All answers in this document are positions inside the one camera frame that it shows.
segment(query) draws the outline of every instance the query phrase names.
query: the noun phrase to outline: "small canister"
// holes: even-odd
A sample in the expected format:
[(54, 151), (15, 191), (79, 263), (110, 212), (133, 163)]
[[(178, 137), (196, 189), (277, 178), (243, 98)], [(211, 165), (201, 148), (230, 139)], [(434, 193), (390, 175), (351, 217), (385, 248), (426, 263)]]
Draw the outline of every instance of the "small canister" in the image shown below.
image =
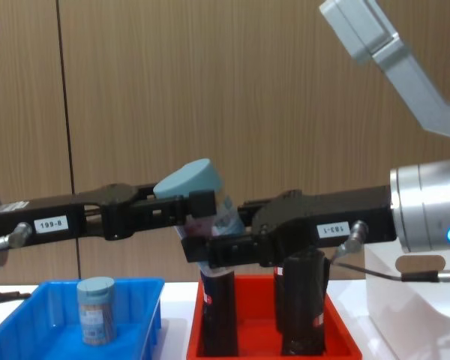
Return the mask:
[(104, 345), (116, 336), (113, 321), (113, 287), (111, 277), (91, 277), (76, 287), (82, 339), (88, 345)]

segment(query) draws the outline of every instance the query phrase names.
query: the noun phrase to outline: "white tabletop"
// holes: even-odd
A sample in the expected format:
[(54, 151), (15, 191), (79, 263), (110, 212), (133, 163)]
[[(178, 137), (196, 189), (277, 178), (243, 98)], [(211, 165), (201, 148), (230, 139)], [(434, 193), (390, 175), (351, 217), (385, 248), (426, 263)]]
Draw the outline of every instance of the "white tabletop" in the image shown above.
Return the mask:
[[(194, 317), (197, 283), (166, 283), (161, 301), (162, 330), (154, 359), (185, 359)], [(0, 291), (30, 293), (36, 286), (0, 286)], [(365, 280), (333, 280), (328, 295), (363, 354), (364, 360), (396, 360), (368, 316)], [(21, 301), (0, 304), (0, 323)]]

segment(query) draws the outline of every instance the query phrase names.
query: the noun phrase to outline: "light blue cap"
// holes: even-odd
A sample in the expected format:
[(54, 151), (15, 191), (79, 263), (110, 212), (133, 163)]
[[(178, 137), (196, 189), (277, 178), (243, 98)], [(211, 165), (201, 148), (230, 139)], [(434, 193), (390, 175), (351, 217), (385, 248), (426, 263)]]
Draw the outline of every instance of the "light blue cap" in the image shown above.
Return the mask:
[(101, 305), (113, 300), (113, 286), (115, 281), (111, 277), (90, 277), (80, 281), (76, 286), (76, 296), (81, 305)]
[(222, 188), (222, 181), (210, 159), (192, 161), (168, 175), (155, 185), (153, 192), (158, 199), (183, 195), (191, 191), (213, 190)]

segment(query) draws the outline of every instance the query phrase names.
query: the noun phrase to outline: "blue plastic bin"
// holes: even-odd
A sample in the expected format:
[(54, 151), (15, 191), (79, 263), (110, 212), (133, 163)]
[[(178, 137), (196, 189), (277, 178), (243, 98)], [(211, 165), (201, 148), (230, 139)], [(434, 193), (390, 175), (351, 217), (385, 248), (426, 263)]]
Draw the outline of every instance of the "blue plastic bin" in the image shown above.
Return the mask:
[(115, 281), (117, 338), (103, 346), (82, 342), (78, 281), (42, 283), (1, 325), (0, 360), (152, 360), (161, 327), (160, 279)]

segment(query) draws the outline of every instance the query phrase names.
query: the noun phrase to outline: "cylindrical object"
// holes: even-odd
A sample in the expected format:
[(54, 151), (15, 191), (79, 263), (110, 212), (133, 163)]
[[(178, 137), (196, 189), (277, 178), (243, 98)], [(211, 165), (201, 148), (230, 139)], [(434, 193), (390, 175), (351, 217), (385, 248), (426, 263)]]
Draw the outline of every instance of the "cylindrical object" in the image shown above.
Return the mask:
[(390, 190), (403, 251), (450, 248), (450, 160), (393, 169)]
[(104, 345), (116, 336), (113, 321), (113, 287), (111, 277), (91, 277), (76, 287), (82, 339), (88, 345)]
[(322, 355), (325, 254), (309, 247), (283, 263), (282, 355)]
[(275, 306), (275, 327), (278, 332), (284, 328), (284, 267), (275, 266), (273, 271), (273, 290)]
[[(176, 227), (180, 237), (243, 233), (245, 226), (209, 159), (188, 163), (167, 176), (154, 187), (154, 194), (158, 199), (177, 195), (187, 197), (192, 191), (204, 190), (215, 192), (217, 214), (197, 219), (187, 217), (184, 226)], [(205, 355), (237, 356), (235, 275), (228, 268), (210, 269), (206, 262), (201, 262), (199, 267), (204, 293), (202, 336)]]

